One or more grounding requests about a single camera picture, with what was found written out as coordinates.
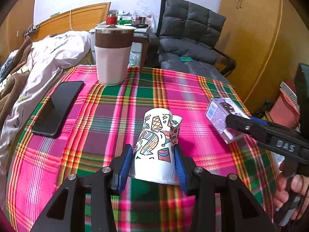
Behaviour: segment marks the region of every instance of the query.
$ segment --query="brown mug handle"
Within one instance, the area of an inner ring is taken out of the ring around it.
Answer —
[[[142,56],[141,56],[141,65],[139,67],[139,73],[143,73],[144,63],[147,58],[147,51],[149,47],[149,37],[148,36],[134,36],[133,42],[142,44]]]

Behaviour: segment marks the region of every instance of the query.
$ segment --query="white paper cup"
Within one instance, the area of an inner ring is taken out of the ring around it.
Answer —
[[[179,185],[173,145],[178,143],[182,117],[167,109],[146,112],[143,128],[134,149],[131,178]]]

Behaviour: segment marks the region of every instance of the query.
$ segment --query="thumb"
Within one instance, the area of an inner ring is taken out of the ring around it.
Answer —
[[[291,183],[291,189],[298,194],[305,195],[309,185],[309,178],[296,174]]]

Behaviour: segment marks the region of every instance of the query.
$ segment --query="wooden wardrobe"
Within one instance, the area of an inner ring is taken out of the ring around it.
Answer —
[[[309,63],[309,31],[288,0],[222,0],[219,14],[227,19],[216,48],[236,60],[228,80],[253,113]]]

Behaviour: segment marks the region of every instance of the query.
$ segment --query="wooden headboard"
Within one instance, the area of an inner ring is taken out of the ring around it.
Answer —
[[[71,25],[75,31],[89,31],[106,20],[111,3],[97,3],[71,10]],[[40,24],[39,30],[30,34],[33,42],[48,35],[70,31],[70,11],[54,16]]]

